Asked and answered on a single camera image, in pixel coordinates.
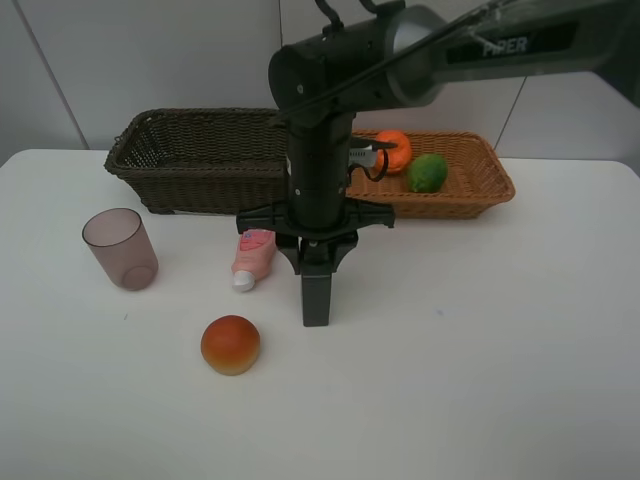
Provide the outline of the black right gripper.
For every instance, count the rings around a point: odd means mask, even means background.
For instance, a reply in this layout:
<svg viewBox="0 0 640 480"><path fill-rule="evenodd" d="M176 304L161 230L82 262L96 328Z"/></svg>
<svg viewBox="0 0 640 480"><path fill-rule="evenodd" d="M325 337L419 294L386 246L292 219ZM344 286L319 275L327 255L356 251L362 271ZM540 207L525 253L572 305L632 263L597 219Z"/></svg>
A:
<svg viewBox="0 0 640 480"><path fill-rule="evenodd" d="M314 127L288 121L286 199L236 217L239 233L251 229L277 233L276 247L295 275L300 274L299 238L330 240L330 265L335 273L358 244L358 233L353 231L371 225L394 226L391 206L346 196L353 120L347 113L332 115Z"/></svg>

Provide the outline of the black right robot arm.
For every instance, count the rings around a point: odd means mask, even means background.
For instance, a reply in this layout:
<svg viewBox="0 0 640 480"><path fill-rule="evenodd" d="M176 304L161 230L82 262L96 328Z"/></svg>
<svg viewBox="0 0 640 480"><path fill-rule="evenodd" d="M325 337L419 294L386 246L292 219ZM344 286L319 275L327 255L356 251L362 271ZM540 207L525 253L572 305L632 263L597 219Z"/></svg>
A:
<svg viewBox="0 0 640 480"><path fill-rule="evenodd" d="M490 1L453 21L421 5L366 2L371 19L351 26L327 3L319 8L329 19L323 32L269 63L287 198L236 221L242 231L273 231L301 276L330 276L360 228L394 223L390 208L346 196L357 114L425 106L449 83L572 72L639 100L635 1Z"/></svg>

